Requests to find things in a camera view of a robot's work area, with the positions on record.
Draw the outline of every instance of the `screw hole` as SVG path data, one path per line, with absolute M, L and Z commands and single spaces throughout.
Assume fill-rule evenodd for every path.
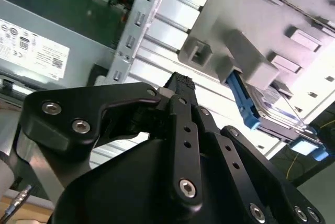
M 235 163 L 235 162 L 234 162 L 232 165 L 233 165 L 236 169 L 239 169 L 239 168 L 240 168 L 240 166 L 239 166 L 237 163 Z
M 191 143 L 189 143 L 187 141 L 184 141 L 184 146 L 187 147 L 187 148 L 191 148 L 192 147 Z

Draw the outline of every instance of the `power supply label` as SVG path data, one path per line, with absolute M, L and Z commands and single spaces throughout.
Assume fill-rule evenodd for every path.
M 0 19 L 0 59 L 58 80 L 64 77 L 70 49 Z

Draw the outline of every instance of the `gray plastic housing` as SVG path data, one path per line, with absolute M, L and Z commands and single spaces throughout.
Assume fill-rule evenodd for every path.
M 225 43 L 247 84 L 266 89 L 279 75 L 276 66 L 270 63 L 241 31 L 230 32 Z

